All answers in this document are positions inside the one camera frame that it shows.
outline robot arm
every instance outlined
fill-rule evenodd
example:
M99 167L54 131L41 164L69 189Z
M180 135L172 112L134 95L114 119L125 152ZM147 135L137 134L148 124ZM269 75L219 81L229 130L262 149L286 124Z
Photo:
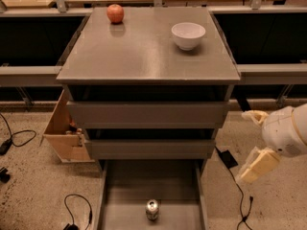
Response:
M237 182L252 183L279 165L280 157L294 157L307 153L307 104L297 108L288 106L268 115L262 111L248 111L243 118L262 127L265 149L254 148L246 164L236 176Z

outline drawer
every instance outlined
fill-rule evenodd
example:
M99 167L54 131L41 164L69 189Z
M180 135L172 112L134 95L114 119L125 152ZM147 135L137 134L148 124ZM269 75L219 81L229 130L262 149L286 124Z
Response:
M92 140L85 147L92 159L207 159L214 140Z
M101 210L94 229L208 229L200 170L194 160L108 160L102 180ZM159 204L155 221L146 216L150 199Z
M82 128L217 128L228 104L70 102L68 109Z

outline cabinet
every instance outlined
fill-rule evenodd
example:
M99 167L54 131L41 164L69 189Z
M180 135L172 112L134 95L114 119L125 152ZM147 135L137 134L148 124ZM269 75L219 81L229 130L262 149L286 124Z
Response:
M206 29L193 51L172 40L183 21ZM101 168L95 229L208 229L200 175L239 79L206 8L125 8L119 25L94 9L57 81ZM156 223L145 215L152 197L165 214Z

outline power cord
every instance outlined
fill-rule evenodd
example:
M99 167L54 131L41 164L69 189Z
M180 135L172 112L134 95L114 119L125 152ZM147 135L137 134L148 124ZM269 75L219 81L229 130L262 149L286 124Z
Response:
M11 145L14 145L18 148L25 146L26 144L28 144L29 142L31 142L35 137L36 137L36 132L34 130L31 129L26 129L26 130L21 130L15 133L12 133L11 128L8 124L8 121L6 120L6 118L0 113L1 118L4 120L4 122L6 123L6 126L9 130L9 134L10 134L10 138L6 141L4 141L4 143L1 145L0 147L0 155L4 155L7 153L7 151L9 150L9 148L11 147ZM13 136L15 136L16 134L20 134L20 133L24 133L24 132L31 132L33 133L33 137L31 137L29 140L27 140L26 142L17 145L14 141L13 141Z
M220 151L218 150L217 147L215 147L215 149L217 150L217 152L218 152L218 154L219 154L219 156L220 156L220 158L222 159L223 162L227 161L227 163L228 163L229 160L234 159L234 158L232 158L232 155L231 155L230 153L228 153L228 156L229 156L229 155L231 156L230 158L228 157L226 160L223 159L223 158L221 157L222 152L220 152ZM242 218L242 219L241 219L241 221L240 221L240 222L238 223L238 225L237 225L237 230L239 229L239 227L240 227L240 225L241 225L242 223L244 223L244 224L246 225L246 227L247 227L249 230L252 230L252 228L248 225L247 220L248 220L248 217L249 217L249 215L250 215L251 206L252 206L252 202L253 202L253 196L250 196L250 197L249 197L249 209L248 209L248 213L247 213L246 215L244 215L244 214L243 214L243 210L242 210L242 206L243 206L243 200L244 200L245 195L244 195L244 193L243 193L241 187L239 186L239 184L236 182L236 179L235 179L233 173L232 173L231 170L230 170L231 167L230 167L229 164L227 164L227 163L225 164L225 166L227 167L227 169L228 169L228 171L229 171L229 173L230 173L230 175L231 175L231 177L232 177L234 183L237 185L237 187L238 187L238 189L239 189L239 191L240 191L240 193L241 193L241 200L240 200L240 215L241 215L241 218Z
M89 201L88 201L84 196L82 196L82 195L75 195L75 194L67 195L67 196L65 197L65 199L64 199L64 204L65 204L65 206L66 206L66 209L67 209L67 211L69 212L69 214L70 214L70 216L71 216L71 219L72 219L72 221L73 221L73 224L72 224L72 225L67 224L67 225L65 226L64 230L75 230L75 229L78 230L78 229L79 229L78 226L75 225L74 216L73 216L73 214L71 213L71 211L70 211L70 209L69 209L69 207L68 207L68 205L67 205L67 202L66 202L66 200L67 200L67 198L68 198L69 196L78 196L78 197L83 198L83 199L87 202L87 204L88 204L88 206L89 206L89 216L88 216L88 224L87 224L87 226L86 226L86 228L85 228L85 230L86 230L86 229L89 227L89 225L91 224L92 219L93 219L92 206L91 206L91 204L89 203Z

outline silver can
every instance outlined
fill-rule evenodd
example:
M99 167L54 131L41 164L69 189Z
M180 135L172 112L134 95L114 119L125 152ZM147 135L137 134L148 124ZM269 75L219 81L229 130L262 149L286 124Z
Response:
M156 220L159 215L159 203L151 199L146 204L146 216L149 220Z

